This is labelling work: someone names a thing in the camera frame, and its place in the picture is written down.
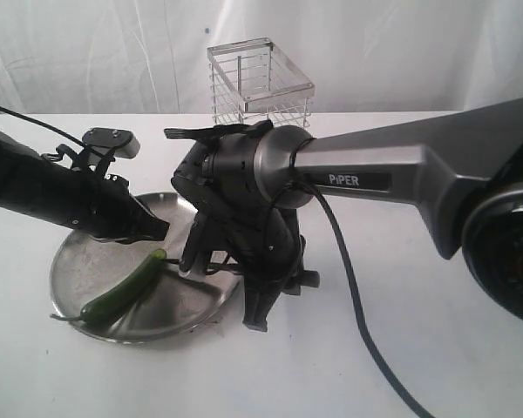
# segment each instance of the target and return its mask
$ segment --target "green chili pepper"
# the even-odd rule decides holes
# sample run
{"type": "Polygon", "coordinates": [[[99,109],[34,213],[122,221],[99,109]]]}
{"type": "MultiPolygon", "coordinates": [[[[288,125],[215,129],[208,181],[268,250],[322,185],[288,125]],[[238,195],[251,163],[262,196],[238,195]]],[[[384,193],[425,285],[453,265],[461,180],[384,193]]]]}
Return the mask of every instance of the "green chili pepper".
{"type": "Polygon", "coordinates": [[[65,318],[63,316],[51,314],[55,320],[76,321],[82,320],[89,325],[99,325],[111,319],[120,312],[121,309],[130,305],[141,293],[152,283],[161,268],[163,260],[166,258],[166,251],[158,248],[152,251],[145,260],[128,277],[106,293],[87,302],[79,311],[79,316],[65,318]]]}

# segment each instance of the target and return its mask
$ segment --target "white table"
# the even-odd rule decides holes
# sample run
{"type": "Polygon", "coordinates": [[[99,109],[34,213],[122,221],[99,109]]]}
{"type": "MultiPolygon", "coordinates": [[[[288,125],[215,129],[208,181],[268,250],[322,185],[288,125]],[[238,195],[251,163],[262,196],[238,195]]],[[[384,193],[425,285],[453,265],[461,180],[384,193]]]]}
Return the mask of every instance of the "white table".
{"type": "MultiPolygon", "coordinates": [[[[315,136],[440,113],[316,114],[315,136]]],[[[208,115],[40,115],[81,136],[129,129],[142,144],[112,172],[132,192],[172,190],[188,141],[168,126],[208,115]]],[[[62,138],[0,116],[39,152],[62,138]]],[[[438,418],[523,417],[523,322],[479,289],[458,253],[442,260],[411,206],[330,198],[355,263],[369,327],[400,380],[438,418]]],[[[412,417],[366,352],[336,244],[319,206],[300,210],[319,289],[282,295],[266,334],[241,324],[242,299],[218,326],[146,346],[86,337],[50,320],[48,273],[68,230],[0,209],[0,417],[412,417]]]]}

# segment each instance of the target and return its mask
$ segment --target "stainless steel plate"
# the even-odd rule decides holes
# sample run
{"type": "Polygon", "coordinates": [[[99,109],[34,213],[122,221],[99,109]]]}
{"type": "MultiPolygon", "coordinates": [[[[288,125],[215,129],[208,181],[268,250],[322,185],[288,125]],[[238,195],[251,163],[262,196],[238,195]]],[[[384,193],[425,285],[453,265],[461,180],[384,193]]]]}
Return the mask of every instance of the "stainless steel plate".
{"type": "MultiPolygon", "coordinates": [[[[79,315],[81,307],[116,286],[153,249],[165,248],[169,258],[179,258],[186,244],[195,208],[175,193],[140,196],[153,213],[170,222],[165,242],[143,241],[129,246],[99,243],[72,232],[52,263],[51,297],[66,317],[79,315]]],[[[215,254],[222,260],[224,253],[215,254]]],[[[239,276],[219,272],[202,283],[182,279],[178,267],[167,266],[160,280],[116,322],[103,327],[72,325],[84,334],[116,342],[144,342],[190,330],[213,316],[233,294],[239,276]]]]}

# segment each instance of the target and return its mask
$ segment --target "white curtain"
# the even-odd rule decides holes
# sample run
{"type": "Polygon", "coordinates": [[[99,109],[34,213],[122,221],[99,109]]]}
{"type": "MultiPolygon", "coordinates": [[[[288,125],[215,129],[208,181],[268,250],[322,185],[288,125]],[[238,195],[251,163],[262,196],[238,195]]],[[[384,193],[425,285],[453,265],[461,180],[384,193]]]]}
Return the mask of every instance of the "white curtain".
{"type": "Polygon", "coordinates": [[[206,48],[270,37],[315,111],[523,96],[523,0],[0,0],[0,105],[209,113],[206,48]]]}

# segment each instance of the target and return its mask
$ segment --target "metal wire basket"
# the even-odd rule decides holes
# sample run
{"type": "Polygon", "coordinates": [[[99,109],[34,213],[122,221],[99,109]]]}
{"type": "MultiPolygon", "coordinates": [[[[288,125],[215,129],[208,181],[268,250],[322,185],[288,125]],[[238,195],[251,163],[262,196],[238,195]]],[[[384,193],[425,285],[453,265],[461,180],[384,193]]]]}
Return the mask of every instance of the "metal wire basket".
{"type": "Polygon", "coordinates": [[[314,84],[268,37],[207,48],[219,124],[309,126],[314,84]]]}

